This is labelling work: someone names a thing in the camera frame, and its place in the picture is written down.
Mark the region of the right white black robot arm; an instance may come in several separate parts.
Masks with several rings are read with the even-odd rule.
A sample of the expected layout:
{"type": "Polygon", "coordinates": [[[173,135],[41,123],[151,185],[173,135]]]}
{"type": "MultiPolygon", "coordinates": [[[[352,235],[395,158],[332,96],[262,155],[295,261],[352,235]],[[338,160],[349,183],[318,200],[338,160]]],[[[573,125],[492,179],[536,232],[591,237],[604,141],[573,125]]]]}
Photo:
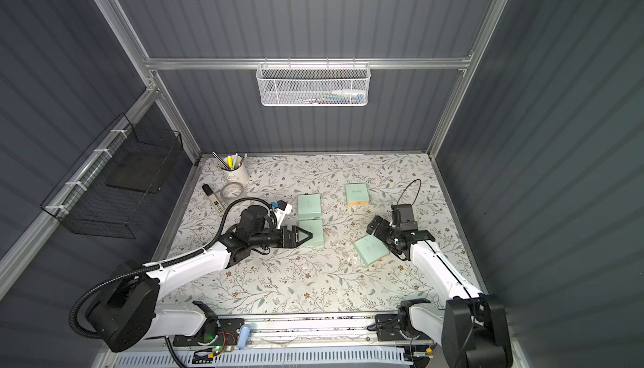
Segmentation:
{"type": "Polygon", "coordinates": [[[392,218],[375,216],[367,235],[377,239],[402,262],[411,262],[444,299],[404,300],[396,314],[379,314],[368,330],[380,341],[431,339],[443,350],[450,367],[510,367],[513,350],[506,309],[498,297],[484,294],[466,279],[439,248],[428,230],[421,230],[411,204],[392,206],[392,218]]]}

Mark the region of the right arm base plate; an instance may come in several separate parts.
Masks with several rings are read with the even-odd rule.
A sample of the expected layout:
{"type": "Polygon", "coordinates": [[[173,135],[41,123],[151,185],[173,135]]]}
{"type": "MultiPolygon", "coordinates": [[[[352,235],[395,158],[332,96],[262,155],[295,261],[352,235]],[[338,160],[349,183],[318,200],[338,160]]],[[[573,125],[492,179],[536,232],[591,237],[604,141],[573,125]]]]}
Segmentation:
{"type": "Polygon", "coordinates": [[[411,339],[440,341],[441,327],[431,326],[425,333],[412,326],[411,319],[406,313],[377,314],[375,321],[367,329],[377,334],[377,339],[383,341],[403,341],[411,339]]]}

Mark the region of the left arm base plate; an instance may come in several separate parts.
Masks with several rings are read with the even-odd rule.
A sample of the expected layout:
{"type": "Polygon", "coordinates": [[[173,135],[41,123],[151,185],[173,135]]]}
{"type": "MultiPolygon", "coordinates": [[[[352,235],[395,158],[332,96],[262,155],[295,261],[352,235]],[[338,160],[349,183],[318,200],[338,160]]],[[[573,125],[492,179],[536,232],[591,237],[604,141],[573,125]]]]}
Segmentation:
{"type": "Polygon", "coordinates": [[[233,346],[239,336],[244,319],[208,319],[193,336],[176,335],[174,347],[233,346]]]}

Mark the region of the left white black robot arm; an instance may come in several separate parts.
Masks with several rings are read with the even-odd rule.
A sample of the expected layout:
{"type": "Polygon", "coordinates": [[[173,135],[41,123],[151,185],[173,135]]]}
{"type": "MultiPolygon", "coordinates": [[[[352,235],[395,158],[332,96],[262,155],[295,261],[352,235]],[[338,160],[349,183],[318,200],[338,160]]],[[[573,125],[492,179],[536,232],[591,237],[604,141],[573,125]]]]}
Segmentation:
{"type": "Polygon", "coordinates": [[[201,301],[163,306],[165,296],[213,272],[235,266],[253,252],[295,249],[311,241],[313,233],[283,219],[291,206],[283,201],[253,204],[238,223],[219,227],[216,237],[192,252],[149,262],[124,263],[113,276],[87,290],[72,305],[68,324],[87,339],[100,339],[117,353],[144,339],[197,336],[208,343],[216,336],[218,317],[201,301]]]}

